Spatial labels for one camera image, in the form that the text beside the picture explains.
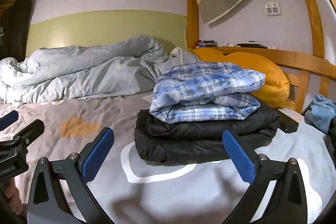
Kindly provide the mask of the left hand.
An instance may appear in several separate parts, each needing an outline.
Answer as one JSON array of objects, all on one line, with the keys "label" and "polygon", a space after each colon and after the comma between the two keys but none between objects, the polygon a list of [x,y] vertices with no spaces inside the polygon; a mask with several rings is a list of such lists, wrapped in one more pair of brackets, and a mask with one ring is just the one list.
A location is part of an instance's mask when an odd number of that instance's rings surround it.
[{"label": "left hand", "polygon": [[20,215],[23,212],[23,203],[19,196],[19,190],[15,186],[15,179],[11,178],[5,185],[5,196],[9,199],[9,207],[16,215]]}]

